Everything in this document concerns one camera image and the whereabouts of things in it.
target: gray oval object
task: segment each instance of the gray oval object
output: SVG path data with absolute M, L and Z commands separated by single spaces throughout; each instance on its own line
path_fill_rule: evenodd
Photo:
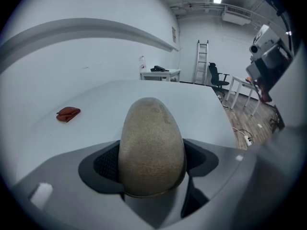
M 125 193 L 150 197 L 177 187 L 186 172 L 179 128 L 158 99 L 142 98 L 130 107 L 121 133 L 119 180 Z

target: table leg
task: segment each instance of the table leg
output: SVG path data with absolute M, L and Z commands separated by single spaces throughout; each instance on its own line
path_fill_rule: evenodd
M 253 93 L 253 89 L 250 89 L 250 92 L 249 92 L 249 95 L 248 95 L 248 100 L 246 101 L 246 103 L 245 103 L 245 107 L 248 105 L 248 102 L 249 102 L 249 100 L 250 100 L 250 97 L 251 97 L 251 94 Z
M 234 78 L 231 79 L 231 83 L 230 83 L 229 91 L 228 91 L 228 94 L 227 94 L 227 97 L 226 97 L 226 101 L 228 101 L 228 98 L 230 96 L 230 92 L 231 92 L 233 85 L 234 85 Z
M 258 108 L 258 106 L 260 105 L 260 100 L 258 100 L 258 102 L 257 102 L 257 105 L 256 105 L 256 107 L 255 107 L 255 109 L 254 109 L 254 111 L 252 112 L 252 116 L 255 114 L 255 112 L 257 111 L 257 108 Z
M 239 82 L 238 89 L 236 90 L 235 99 L 234 99 L 234 102 L 232 102 L 232 105 L 231 105 L 230 109 L 233 109 L 234 106 L 235 106 L 235 104 L 236 104 L 236 100 L 238 99 L 238 96 L 239 96 L 239 92 L 240 92 L 241 86 L 242 86 L 242 83 Z

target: red-brown towel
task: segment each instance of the red-brown towel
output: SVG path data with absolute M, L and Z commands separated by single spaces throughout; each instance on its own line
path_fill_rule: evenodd
M 67 106 L 60 110 L 57 114 L 57 120 L 68 122 L 72 120 L 81 110 L 79 108 Z

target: power strip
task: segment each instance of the power strip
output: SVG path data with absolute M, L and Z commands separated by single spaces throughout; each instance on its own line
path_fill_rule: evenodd
M 244 136 L 244 140 L 245 140 L 247 146 L 249 147 L 251 145 L 251 142 L 248 140 L 248 136 Z

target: ceiling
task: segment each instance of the ceiling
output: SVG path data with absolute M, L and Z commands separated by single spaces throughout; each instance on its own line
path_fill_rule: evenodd
M 222 4 L 214 4 L 213 0 L 164 0 L 176 17 L 187 15 L 216 15 L 221 16 L 225 5 L 234 5 L 252 13 L 252 24 L 260 28 L 263 24 L 278 27 L 285 31 L 285 25 L 276 15 L 275 9 L 265 0 L 222 0 Z

